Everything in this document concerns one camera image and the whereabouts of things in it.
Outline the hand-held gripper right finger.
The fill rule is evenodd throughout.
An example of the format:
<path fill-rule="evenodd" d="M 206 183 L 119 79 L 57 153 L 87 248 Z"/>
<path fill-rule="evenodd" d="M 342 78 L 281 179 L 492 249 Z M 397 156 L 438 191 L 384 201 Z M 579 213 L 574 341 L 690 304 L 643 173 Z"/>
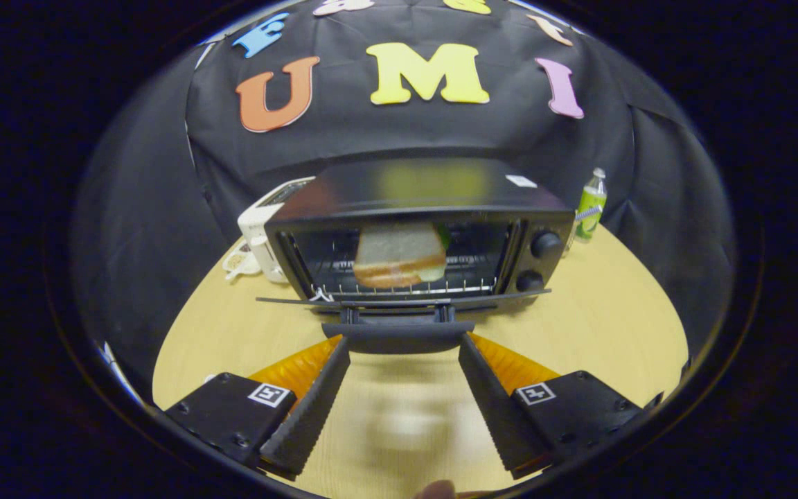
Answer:
<path fill-rule="evenodd" d="M 459 363 L 513 479 L 608 445 L 645 413 L 588 371 L 560 375 L 474 333 L 461 338 Z"/>

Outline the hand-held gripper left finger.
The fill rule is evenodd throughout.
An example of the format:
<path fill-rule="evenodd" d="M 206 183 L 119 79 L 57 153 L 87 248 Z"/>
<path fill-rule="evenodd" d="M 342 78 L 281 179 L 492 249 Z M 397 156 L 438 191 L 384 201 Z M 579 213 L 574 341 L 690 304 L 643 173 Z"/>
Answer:
<path fill-rule="evenodd" d="M 295 480 L 319 440 L 349 365 L 348 339 L 333 337 L 251 377 L 213 376 L 166 414 L 247 468 Z"/>

